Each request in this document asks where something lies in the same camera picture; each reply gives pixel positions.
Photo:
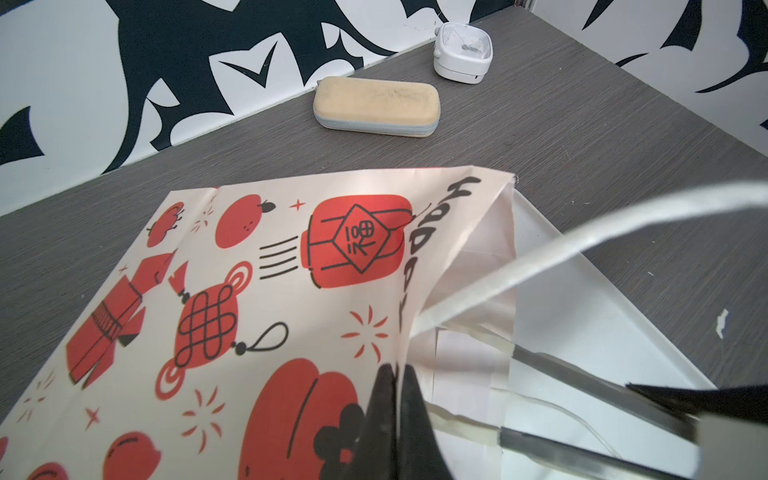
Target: red sparkle illustration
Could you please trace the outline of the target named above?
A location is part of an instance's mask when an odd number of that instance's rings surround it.
[[[203,213],[201,214],[203,215],[202,220],[196,220],[190,232],[197,233],[201,227],[208,226],[208,220],[206,220],[205,217],[210,216],[214,212],[214,198],[216,198],[216,195],[213,195],[210,200],[208,200],[208,205],[206,205],[207,208],[203,210]]]
[[[373,308],[370,305],[368,305],[368,323],[364,323],[362,321],[362,317],[358,313],[355,313],[355,312],[349,312],[349,313],[352,314],[353,317],[355,317],[355,319],[364,329],[370,330],[371,333],[374,333],[374,336],[376,338],[385,339],[389,337],[389,334],[387,333],[375,333],[375,330],[374,330],[384,326],[384,324],[386,323],[386,320],[388,319],[388,317],[386,316],[384,317],[384,319],[380,320],[378,323],[374,323],[371,328],[368,328],[371,325],[371,322],[373,321]],[[345,333],[344,335],[341,335],[341,338],[352,339],[360,335],[362,335],[362,332],[349,332],[349,333]],[[381,350],[379,350],[379,346],[377,346],[374,342],[371,342],[371,347],[373,347],[373,351],[376,353],[376,363],[381,363],[382,353],[381,353]],[[360,346],[360,349],[355,354],[355,358],[356,359],[360,358],[360,356],[365,351],[366,351],[366,343],[363,342],[362,345]]]
[[[99,411],[99,409],[101,409],[101,407],[98,407],[95,410],[91,410],[89,408],[85,409],[85,413],[88,415],[88,418],[89,418],[88,424],[85,426],[86,430],[88,430],[88,427],[91,426],[91,423],[99,423],[100,422],[99,419],[98,419],[98,411]]]
[[[299,199],[297,198],[296,199],[296,204],[295,205],[291,205],[288,208],[295,208],[296,211],[299,211],[299,209],[301,208],[302,205],[306,205],[306,204],[302,204],[301,202],[299,202]]]
[[[183,416],[183,417],[195,417],[195,418],[199,418],[199,417],[203,417],[203,416],[212,417],[213,415],[216,415],[218,412],[221,412],[224,409],[224,405],[226,405],[224,403],[222,403],[221,405],[219,405],[218,407],[216,407],[214,409],[211,409],[210,412],[206,412],[206,410],[208,410],[207,407],[209,407],[214,402],[214,400],[216,399],[216,394],[218,392],[219,392],[219,387],[216,387],[214,389],[214,392],[210,395],[210,398],[208,399],[208,402],[206,402],[205,408],[203,408],[203,394],[200,393],[200,390],[195,390],[194,394],[197,397],[197,408],[198,408],[198,410],[196,412],[194,410],[187,410],[186,412],[182,413],[181,416]],[[188,436],[192,435],[193,433],[195,433],[197,431],[197,427],[200,427],[201,424],[207,423],[207,425],[209,425],[213,429],[213,431],[216,432],[216,434],[219,436],[219,438],[221,438],[221,426],[218,423],[212,422],[210,420],[211,420],[211,418],[200,419],[198,421],[197,425],[195,425],[194,427],[192,427],[189,430],[185,430],[184,432],[182,432],[181,436],[188,437]],[[205,449],[205,446],[208,444],[208,433],[206,432],[206,429],[205,429],[207,425],[200,427],[200,431],[202,432],[203,435],[202,435],[202,440],[200,441],[200,450],[197,451],[198,455],[203,452],[203,450]]]
[[[45,380],[38,380],[37,385],[35,385],[35,391],[22,402],[22,405],[28,404],[27,409],[22,413],[22,416],[18,417],[16,423],[19,423],[21,420],[24,420],[24,423],[29,422],[29,419],[32,418],[32,411],[35,410],[35,403],[40,403],[45,400],[43,392],[51,386],[54,380],[56,380],[56,377],[53,375],[53,370],[48,374],[48,377],[46,377]]]

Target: black object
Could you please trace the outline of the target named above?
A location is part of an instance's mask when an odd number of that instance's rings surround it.
[[[401,480],[452,480],[435,440],[432,424],[412,366],[406,365],[400,404],[400,441],[397,445]]]
[[[397,478],[395,387],[392,366],[388,363],[380,366],[357,441],[355,459],[343,470],[340,480]]]
[[[768,385],[722,390],[686,390],[633,384],[627,385],[627,388],[673,412],[689,415],[713,413],[768,425]]]
[[[355,459],[340,480],[453,480],[410,365],[406,365],[402,384],[400,441],[396,441],[396,383],[391,365],[379,367]]]

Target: wood grain surface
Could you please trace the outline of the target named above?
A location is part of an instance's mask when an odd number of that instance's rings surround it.
[[[527,11],[477,25],[495,46],[481,84],[440,78],[431,45],[357,73],[435,85],[431,137],[326,130],[309,93],[0,217],[0,415],[169,190],[476,164],[517,173],[519,190],[568,230],[683,187],[768,178],[768,158]],[[587,257],[717,385],[733,386],[768,382],[766,240],[768,214],[749,211],[647,228]]]

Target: white string handle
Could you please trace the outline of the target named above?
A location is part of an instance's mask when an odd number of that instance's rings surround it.
[[[502,268],[484,276],[443,301],[421,312],[413,322],[411,337],[559,265],[605,240],[620,237],[656,223],[722,214],[754,207],[768,207],[768,182],[733,182],[698,187],[663,195],[590,220]]]

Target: chinese character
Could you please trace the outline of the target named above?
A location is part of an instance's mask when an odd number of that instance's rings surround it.
[[[349,227],[344,227],[344,230],[346,231],[347,253],[356,255],[359,250],[360,253],[367,257],[368,254],[365,249],[372,245],[376,245],[375,241],[365,243],[366,238],[373,237],[374,228],[371,220],[361,220],[359,224],[353,225],[351,229]]]

